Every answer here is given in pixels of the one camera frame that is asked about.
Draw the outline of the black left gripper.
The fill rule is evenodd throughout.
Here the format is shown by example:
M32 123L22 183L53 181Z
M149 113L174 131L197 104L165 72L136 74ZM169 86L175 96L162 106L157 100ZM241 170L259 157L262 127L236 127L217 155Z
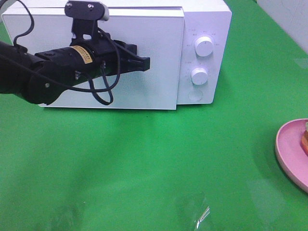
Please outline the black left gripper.
M111 40L110 35L98 27L97 19L74 18L72 24L73 38L70 47L86 51L86 63L90 61L112 64L110 74L120 74L147 71L150 69L150 57L129 57L137 55L137 46L120 40Z

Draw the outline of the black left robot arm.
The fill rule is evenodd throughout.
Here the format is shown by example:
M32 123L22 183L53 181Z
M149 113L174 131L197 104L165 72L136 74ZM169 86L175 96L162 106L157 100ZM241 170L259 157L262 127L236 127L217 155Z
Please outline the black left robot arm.
M103 105L101 92L112 94L115 84L108 76L147 71L150 58L139 57L137 46L119 40L98 27L95 19L74 19L74 38L70 46L30 54L19 44L0 44L0 91L14 94L33 104L49 105L66 90L81 91L88 82L87 93Z

